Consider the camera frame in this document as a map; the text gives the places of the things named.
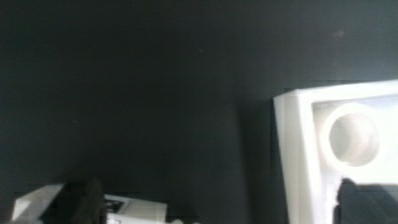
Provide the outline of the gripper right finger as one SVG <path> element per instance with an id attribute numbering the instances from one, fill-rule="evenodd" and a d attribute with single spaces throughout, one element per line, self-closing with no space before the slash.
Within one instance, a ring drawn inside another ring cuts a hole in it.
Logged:
<path id="1" fill-rule="evenodd" d="M 398 224 L 398 184 L 342 181 L 333 224 Z"/>

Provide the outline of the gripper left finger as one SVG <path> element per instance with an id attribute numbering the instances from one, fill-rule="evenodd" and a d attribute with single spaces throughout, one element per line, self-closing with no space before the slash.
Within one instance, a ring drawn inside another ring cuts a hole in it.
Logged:
<path id="1" fill-rule="evenodd" d="M 105 193 L 96 178 L 64 185 L 40 220 L 43 224 L 107 224 Z"/>

